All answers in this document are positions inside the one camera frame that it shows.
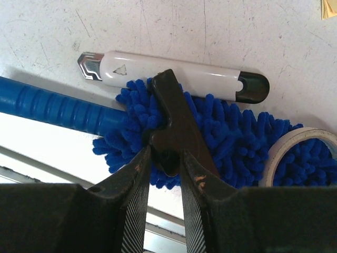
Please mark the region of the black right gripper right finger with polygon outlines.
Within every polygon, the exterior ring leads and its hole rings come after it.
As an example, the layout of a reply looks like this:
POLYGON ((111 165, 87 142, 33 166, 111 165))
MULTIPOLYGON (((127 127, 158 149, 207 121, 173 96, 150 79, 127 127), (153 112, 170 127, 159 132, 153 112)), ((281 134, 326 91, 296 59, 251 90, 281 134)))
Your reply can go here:
POLYGON ((236 189, 184 151, 188 252, 336 252, 336 188, 236 189))

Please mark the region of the yellow sticky note pad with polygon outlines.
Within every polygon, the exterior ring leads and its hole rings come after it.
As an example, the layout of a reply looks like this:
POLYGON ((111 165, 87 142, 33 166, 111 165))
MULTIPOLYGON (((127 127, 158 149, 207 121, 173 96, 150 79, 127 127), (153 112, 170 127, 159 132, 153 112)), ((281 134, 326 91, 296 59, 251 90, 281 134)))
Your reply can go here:
POLYGON ((321 0, 322 20, 337 16, 337 0, 321 0))

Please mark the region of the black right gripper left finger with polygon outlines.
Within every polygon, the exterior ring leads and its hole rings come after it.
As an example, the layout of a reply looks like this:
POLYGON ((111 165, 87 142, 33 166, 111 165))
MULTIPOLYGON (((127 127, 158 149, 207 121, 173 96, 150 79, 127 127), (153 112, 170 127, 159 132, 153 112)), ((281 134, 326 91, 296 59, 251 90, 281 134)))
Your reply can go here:
POLYGON ((142 252, 151 149, 100 183, 1 185, 1 252, 142 252))

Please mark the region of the black T-shaped plastic piece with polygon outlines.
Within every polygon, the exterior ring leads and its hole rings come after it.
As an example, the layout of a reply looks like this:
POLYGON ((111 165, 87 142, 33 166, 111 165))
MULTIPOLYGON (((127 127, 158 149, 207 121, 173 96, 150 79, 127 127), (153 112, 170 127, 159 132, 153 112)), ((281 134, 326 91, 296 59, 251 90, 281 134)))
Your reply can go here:
POLYGON ((173 70, 165 70, 153 77, 150 88, 164 114, 164 125, 149 136, 156 166, 169 177, 178 175, 181 153, 187 150, 200 165, 219 177, 173 70))

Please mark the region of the masking tape roll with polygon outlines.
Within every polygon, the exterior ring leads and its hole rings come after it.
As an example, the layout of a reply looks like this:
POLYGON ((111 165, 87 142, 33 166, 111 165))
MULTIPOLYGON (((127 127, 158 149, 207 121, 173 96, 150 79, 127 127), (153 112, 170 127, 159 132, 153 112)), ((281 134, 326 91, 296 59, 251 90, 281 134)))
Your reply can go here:
POLYGON ((272 187, 275 172, 284 155, 293 146, 308 139, 321 140, 329 148, 332 158, 336 160, 336 134, 311 127, 292 130, 282 136, 269 149, 269 158, 265 163, 263 178, 259 181, 259 187, 272 187))

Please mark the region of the blue microfibre duster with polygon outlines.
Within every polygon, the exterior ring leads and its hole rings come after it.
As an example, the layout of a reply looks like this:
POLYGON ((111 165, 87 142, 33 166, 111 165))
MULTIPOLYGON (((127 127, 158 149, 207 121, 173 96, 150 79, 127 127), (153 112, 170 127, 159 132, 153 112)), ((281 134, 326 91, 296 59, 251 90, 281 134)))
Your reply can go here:
MULTIPOLYGON (((1 78, 1 112, 97 135, 93 153, 103 155, 110 173, 129 163, 145 146, 148 130, 164 124, 150 80, 127 82, 116 96, 125 111, 1 78)), ((209 94, 185 99, 211 153, 220 178, 235 188, 257 186, 269 149, 282 136, 301 128, 262 112, 241 111, 209 94)), ((336 184, 336 160, 319 139, 302 141, 281 159, 275 186, 336 184)))

